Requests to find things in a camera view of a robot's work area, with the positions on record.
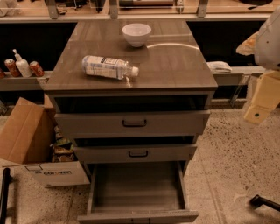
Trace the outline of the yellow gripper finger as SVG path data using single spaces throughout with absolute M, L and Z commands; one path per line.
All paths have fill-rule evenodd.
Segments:
M 267 71 L 256 79 L 255 91 L 243 119 L 260 124 L 280 103 L 280 72 Z

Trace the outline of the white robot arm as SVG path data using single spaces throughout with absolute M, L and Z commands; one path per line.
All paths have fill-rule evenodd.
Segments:
M 259 124 L 280 103 L 280 6 L 264 22 L 258 32 L 240 44 L 236 52 L 253 54 L 255 63 L 266 69 L 257 80 L 243 119 Z

